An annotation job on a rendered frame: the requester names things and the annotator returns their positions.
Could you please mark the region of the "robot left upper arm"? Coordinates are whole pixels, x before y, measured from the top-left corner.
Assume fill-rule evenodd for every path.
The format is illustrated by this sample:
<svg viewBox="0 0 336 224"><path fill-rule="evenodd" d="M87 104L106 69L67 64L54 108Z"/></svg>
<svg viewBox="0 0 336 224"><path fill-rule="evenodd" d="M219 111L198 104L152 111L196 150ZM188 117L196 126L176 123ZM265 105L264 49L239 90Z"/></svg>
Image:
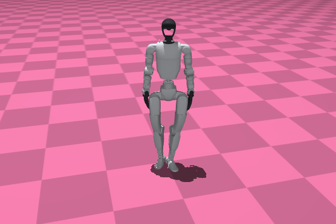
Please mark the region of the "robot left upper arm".
<svg viewBox="0 0 336 224"><path fill-rule="evenodd" d="M191 48L187 44L181 44L182 48L182 53L185 54L184 57L184 64L185 64L185 69L184 69L184 74L186 76L191 76L194 74L194 70L191 67L192 65L192 53L191 53Z"/></svg>

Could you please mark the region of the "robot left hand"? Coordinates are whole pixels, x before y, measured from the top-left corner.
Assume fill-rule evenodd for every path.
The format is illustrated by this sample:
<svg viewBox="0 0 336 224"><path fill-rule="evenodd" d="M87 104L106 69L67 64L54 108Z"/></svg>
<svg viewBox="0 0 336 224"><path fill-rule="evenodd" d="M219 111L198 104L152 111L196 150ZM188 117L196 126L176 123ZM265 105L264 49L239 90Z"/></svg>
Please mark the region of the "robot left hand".
<svg viewBox="0 0 336 224"><path fill-rule="evenodd" d="M192 98L193 98L193 96L194 96L194 92L193 92L193 91L190 91L190 93L189 93L189 94L187 93L187 95L188 95L188 105L187 105L187 110L189 110L190 107L191 107L191 104L192 104Z"/></svg>

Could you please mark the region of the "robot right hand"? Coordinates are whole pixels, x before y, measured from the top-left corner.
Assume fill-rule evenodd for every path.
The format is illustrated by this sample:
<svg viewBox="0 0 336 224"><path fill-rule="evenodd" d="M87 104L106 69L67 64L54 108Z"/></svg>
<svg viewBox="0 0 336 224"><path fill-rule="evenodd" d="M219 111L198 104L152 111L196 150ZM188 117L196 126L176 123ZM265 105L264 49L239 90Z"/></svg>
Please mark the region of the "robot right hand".
<svg viewBox="0 0 336 224"><path fill-rule="evenodd" d="M144 95L145 94L145 95ZM146 106L149 108L149 92L148 91L145 91L145 93L143 94L143 97L144 97L144 102L146 104Z"/></svg>

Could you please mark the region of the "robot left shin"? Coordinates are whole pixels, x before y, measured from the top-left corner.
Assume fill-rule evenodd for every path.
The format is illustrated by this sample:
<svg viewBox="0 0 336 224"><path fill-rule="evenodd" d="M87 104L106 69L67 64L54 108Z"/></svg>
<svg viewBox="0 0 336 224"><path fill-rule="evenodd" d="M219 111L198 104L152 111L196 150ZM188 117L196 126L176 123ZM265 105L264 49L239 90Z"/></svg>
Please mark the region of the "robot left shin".
<svg viewBox="0 0 336 224"><path fill-rule="evenodd" d="M169 134L169 161L173 161L174 156L175 156L175 151L178 148L178 144L180 141L180 132L177 132L176 135L171 135Z"/></svg>

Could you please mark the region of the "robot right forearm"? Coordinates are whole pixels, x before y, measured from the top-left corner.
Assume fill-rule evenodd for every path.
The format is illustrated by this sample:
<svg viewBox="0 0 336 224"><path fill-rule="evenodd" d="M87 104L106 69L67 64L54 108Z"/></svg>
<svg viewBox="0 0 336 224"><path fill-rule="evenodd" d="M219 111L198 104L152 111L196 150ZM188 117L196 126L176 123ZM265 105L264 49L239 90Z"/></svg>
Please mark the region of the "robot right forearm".
<svg viewBox="0 0 336 224"><path fill-rule="evenodd" d="M144 76L143 76L144 81L142 89L143 94L145 93L145 91L148 91L150 93L151 78L152 77L150 75L145 75L145 69L144 69Z"/></svg>

